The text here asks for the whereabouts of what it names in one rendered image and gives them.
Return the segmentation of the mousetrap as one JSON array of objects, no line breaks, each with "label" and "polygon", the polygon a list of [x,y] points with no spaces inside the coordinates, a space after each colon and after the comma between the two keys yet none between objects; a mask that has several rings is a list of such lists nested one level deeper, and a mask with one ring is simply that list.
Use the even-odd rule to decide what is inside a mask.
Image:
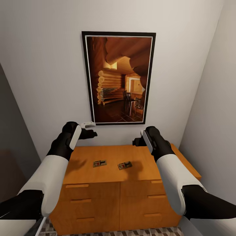
[{"label": "mousetrap", "polygon": [[99,167],[99,166],[103,166],[103,165],[107,165],[106,160],[93,162],[93,167]]},{"label": "mousetrap", "polygon": [[125,169],[125,168],[128,168],[128,167],[132,167],[132,164],[129,161],[129,162],[125,162],[125,163],[122,163],[122,164],[118,164],[118,167],[121,170],[121,169]]}]

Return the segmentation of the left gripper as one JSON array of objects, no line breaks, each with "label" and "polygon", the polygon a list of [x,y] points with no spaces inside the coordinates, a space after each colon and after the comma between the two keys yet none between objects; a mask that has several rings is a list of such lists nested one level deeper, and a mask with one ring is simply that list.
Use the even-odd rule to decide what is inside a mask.
[{"label": "left gripper", "polygon": [[85,134],[82,138],[79,138],[79,140],[81,140],[81,139],[90,139],[90,138],[94,138],[95,136],[97,136],[97,133],[93,132],[92,129],[90,129],[90,130],[83,129],[83,130],[85,131]]}]

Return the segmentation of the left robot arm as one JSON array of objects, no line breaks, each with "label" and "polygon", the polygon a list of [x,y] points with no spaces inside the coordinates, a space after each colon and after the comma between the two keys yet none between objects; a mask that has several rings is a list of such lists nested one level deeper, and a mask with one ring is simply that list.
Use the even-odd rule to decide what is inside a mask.
[{"label": "left robot arm", "polygon": [[58,203],[66,169],[78,140],[97,136],[94,122],[67,122],[41,165],[18,195],[0,203],[0,236],[24,236]]}]

